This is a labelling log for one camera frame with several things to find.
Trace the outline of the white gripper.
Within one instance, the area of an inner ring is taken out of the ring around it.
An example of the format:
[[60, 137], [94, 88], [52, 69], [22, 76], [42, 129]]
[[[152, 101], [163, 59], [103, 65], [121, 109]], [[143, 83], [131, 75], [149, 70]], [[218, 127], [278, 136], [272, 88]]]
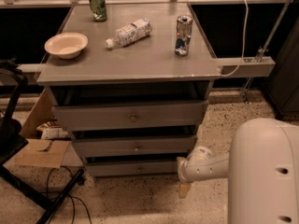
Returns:
[[212, 151], [207, 147], [196, 146], [187, 158], [177, 157], [179, 189], [181, 199], [187, 197], [192, 182], [209, 179], [207, 162], [212, 158]]

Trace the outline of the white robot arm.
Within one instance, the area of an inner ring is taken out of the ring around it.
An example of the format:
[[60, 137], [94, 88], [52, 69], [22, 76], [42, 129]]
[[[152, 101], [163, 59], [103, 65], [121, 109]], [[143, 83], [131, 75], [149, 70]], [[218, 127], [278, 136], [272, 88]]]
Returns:
[[299, 224], [299, 126], [251, 119], [228, 153], [199, 146], [177, 161], [181, 198], [193, 182], [228, 180], [228, 224]]

